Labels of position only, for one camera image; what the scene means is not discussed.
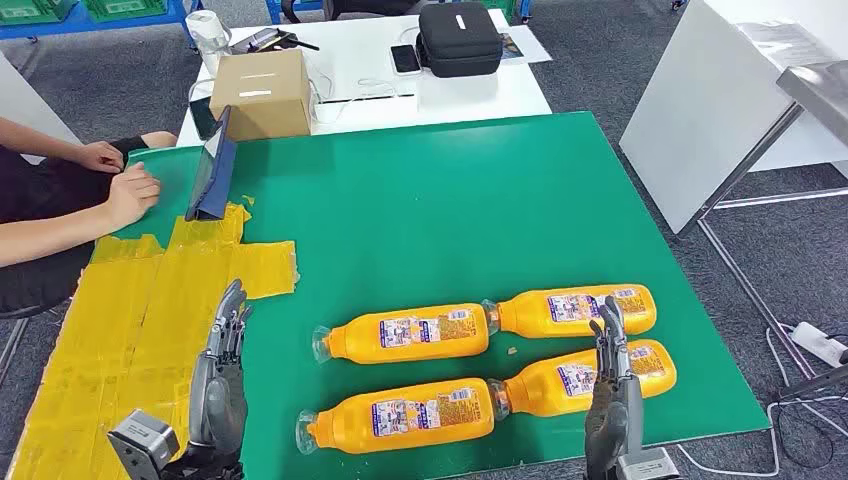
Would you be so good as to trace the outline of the person's left hand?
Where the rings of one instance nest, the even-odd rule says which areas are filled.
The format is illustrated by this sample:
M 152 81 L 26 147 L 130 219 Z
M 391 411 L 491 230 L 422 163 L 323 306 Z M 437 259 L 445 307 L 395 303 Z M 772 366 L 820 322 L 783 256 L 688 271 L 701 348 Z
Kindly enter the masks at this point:
M 70 160 L 89 170 L 118 174 L 125 167 L 123 153 L 105 141 L 74 146 L 71 152 Z

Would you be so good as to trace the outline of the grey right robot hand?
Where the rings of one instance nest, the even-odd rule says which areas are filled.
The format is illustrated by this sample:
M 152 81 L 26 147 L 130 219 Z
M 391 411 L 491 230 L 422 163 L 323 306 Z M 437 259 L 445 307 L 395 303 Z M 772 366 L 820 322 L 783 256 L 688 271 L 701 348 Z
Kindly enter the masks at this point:
M 597 372 L 584 430 L 587 479 L 614 479 L 621 456 L 642 449 L 644 407 L 633 372 L 624 317 L 612 295 L 598 307 L 603 326 L 591 321 Z

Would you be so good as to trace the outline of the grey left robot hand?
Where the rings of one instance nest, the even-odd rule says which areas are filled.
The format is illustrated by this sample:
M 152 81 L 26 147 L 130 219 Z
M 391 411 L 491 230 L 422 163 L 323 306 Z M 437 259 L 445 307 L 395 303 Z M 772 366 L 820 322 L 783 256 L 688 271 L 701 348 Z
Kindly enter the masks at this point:
M 247 418 L 242 349 L 252 308 L 239 279 L 219 302 L 206 346 L 198 354 L 190 390 L 186 454 L 203 461 L 240 453 Z

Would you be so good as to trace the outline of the person's right hand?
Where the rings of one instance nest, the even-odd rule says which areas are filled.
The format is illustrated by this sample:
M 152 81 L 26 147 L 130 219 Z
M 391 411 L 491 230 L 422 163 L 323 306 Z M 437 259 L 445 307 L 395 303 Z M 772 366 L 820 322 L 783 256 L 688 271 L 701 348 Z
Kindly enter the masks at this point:
M 104 211 L 112 231 L 120 230 L 140 220 L 158 203 L 161 182 L 143 162 L 129 166 L 113 177 Z

